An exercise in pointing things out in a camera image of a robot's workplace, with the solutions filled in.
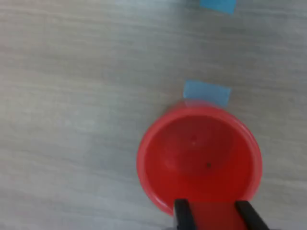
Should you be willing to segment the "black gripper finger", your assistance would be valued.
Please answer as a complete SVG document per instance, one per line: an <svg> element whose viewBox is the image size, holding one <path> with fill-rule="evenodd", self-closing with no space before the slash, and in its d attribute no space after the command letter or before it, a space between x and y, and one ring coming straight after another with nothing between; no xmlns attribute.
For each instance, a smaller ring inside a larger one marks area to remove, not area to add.
<svg viewBox="0 0 307 230"><path fill-rule="evenodd" d="M248 201L236 201L235 207L248 230L270 230Z"/></svg>
<svg viewBox="0 0 307 230"><path fill-rule="evenodd" d="M189 206L189 202L186 199L176 199L174 201L174 221L176 230L195 230L196 225Z"/></svg>

